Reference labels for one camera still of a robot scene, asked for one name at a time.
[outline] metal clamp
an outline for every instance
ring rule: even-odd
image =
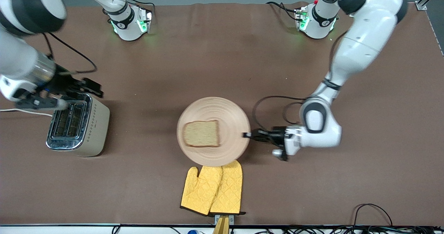
[[[217,224],[219,218],[221,218],[221,215],[214,215],[214,225]],[[228,215],[228,219],[230,220],[230,225],[234,225],[234,215]]]

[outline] toaster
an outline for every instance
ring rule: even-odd
[[[108,131],[108,107],[85,93],[62,96],[62,99],[67,107],[54,112],[46,145],[51,150],[81,157],[99,155]]]

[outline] white cable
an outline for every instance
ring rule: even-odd
[[[20,111],[20,112],[26,112],[27,114],[46,115],[46,116],[52,117],[51,114],[43,114],[41,112],[31,112],[31,111],[17,109],[17,108],[13,108],[13,109],[0,109],[0,112],[13,112],[13,111]]]

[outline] green led light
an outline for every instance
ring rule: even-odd
[[[139,20],[137,20],[137,23],[138,23],[138,25],[139,25],[139,27],[140,27],[140,31],[141,32],[146,32],[146,23],[145,22],[140,22]]]
[[[301,22],[300,30],[305,30],[307,28],[308,22],[310,22],[310,18],[308,16]]]
[[[333,30],[333,26],[334,26],[334,23],[335,23],[335,22],[336,22],[336,19],[333,20],[333,22],[332,22],[332,26],[330,27],[330,31]]]
[[[114,25],[114,23],[111,21],[111,25],[112,25],[112,27],[114,28],[114,33],[117,33],[117,29],[116,29],[116,26]]]

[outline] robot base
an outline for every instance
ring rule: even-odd
[[[140,38],[140,36],[142,36],[144,33],[149,33],[151,25],[151,11],[147,11],[146,9],[137,5],[130,5],[130,8],[134,11],[135,16],[132,22],[128,24],[126,29],[121,29],[119,27],[119,23],[115,25],[113,22],[111,22],[114,27],[114,32],[117,33],[124,41],[134,41]]]
[[[296,14],[296,17],[302,19],[301,22],[296,21],[296,28],[305,33],[308,37],[313,39],[322,39],[328,35],[328,33],[333,30],[333,25],[336,19],[333,20],[328,26],[321,27],[319,23],[313,18],[312,9],[314,3],[309,4],[306,7],[302,7],[300,14]]]

